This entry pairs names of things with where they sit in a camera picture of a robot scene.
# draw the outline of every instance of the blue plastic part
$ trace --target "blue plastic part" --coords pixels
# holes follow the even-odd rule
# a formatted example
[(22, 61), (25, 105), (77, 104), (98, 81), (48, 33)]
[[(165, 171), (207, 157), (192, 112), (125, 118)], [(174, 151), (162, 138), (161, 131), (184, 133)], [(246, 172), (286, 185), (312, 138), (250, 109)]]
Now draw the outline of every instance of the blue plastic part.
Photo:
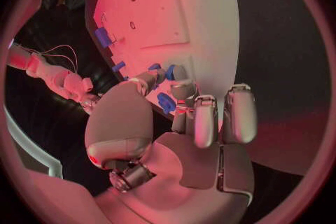
[(104, 27), (98, 28), (95, 31), (95, 35), (97, 36), (101, 46), (105, 49), (107, 48), (109, 45), (112, 44), (111, 39), (108, 36), (108, 32), (106, 31), (106, 29)]
[(124, 63), (124, 61), (121, 61), (120, 63), (118, 63), (114, 67), (112, 67), (112, 70), (113, 70), (113, 72), (117, 72), (120, 69), (122, 69), (124, 66), (126, 66), (126, 64)]
[(172, 64), (166, 71), (166, 78), (170, 81), (175, 80), (173, 70), (174, 70), (175, 65)]
[(165, 114), (169, 114), (169, 112), (172, 112), (176, 109), (176, 104), (174, 100), (169, 97), (169, 95), (160, 92), (157, 95), (157, 99), (158, 104), (163, 108)]
[(159, 63), (154, 63), (148, 68), (148, 70), (156, 70), (156, 69), (161, 69), (161, 66)]

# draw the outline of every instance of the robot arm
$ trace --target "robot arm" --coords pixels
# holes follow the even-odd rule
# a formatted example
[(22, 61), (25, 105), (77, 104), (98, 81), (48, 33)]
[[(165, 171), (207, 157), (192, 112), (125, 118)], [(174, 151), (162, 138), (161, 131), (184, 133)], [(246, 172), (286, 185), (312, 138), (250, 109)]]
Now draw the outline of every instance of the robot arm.
[(30, 77), (41, 78), (59, 96), (80, 103), (88, 114), (99, 99), (89, 93), (93, 89), (90, 78), (83, 79), (62, 66), (51, 65), (42, 55), (30, 53), (17, 44), (10, 47), (7, 65), (25, 70)]

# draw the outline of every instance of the curved white surface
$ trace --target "curved white surface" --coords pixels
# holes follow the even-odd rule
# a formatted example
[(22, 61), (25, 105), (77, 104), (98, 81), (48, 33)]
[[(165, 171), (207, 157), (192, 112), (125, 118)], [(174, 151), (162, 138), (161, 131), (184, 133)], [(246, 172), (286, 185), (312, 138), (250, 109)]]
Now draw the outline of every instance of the curved white surface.
[[(125, 62), (123, 76), (144, 72), (153, 63), (166, 69), (181, 64), (202, 94), (217, 98), (221, 125), (224, 95), (236, 74), (237, 0), (98, 0), (94, 19), (114, 42), (109, 47), (114, 63)], [(158, 105), (160, 92), (171, 96), (169, 81), (147, 98)]]
[(62, 164), (59, 160), (46, 153), (42, 148), (35, 144), (16, 124), (15, 120), (4, 107), (8, 130), (13, 139), (34, 159), (49, 168), (49, 175), (63, 178)]

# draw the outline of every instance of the red light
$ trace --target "red light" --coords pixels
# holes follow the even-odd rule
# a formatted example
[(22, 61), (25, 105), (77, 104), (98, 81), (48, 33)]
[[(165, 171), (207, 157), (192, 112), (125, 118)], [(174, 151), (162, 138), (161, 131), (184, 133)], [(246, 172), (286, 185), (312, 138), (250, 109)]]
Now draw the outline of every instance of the red light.
[(94, 164), (96, 164), (97, 163), (97, 160), (96, 160), (96, 158), (94, 158), (93, 156), (89, 156), (89, 158), (90, 158), (90, 160), (94, 163)]

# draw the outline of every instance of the blue block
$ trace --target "blue block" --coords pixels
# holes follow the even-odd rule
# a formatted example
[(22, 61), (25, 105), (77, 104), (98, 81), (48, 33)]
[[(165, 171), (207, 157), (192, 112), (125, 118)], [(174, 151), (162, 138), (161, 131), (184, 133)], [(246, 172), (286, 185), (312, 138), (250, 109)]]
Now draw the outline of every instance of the blue block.
[(124, 61), (121, 61), (120, 63), (118, 63), (114, 67), (112, 67), (112, 70), (113, 70), (113, 72), (117, 72), (120, 69), (122, 69), (124, 66), (126, 66), (126, 64), (124, 63)]
[(176, 109), (176, 103), (169, 95), (160, 92), (157, 95), (158, 104), (163, 108), (165, 114), (169, 114), (169, 112), (174, 111)]
[(161, 69), (161, 66), (159, 63), (154, 63), (148, 68), (148, 70), (156, 70), (156, 69)]
[(101, 46), (103, 48), (107, 48), (109, 45), (112, 44), (111, 39), (108, 36), (108, 32), (106, 31), (106, 29), (104, 27), (98, 28), (95, 31), (95, 35), (97, 36)]
[(166, 78), (170, 81), (175, 80), (173, 70), (174, 70), (175, 65), (172, 64), (168, 70), (166, 71)]

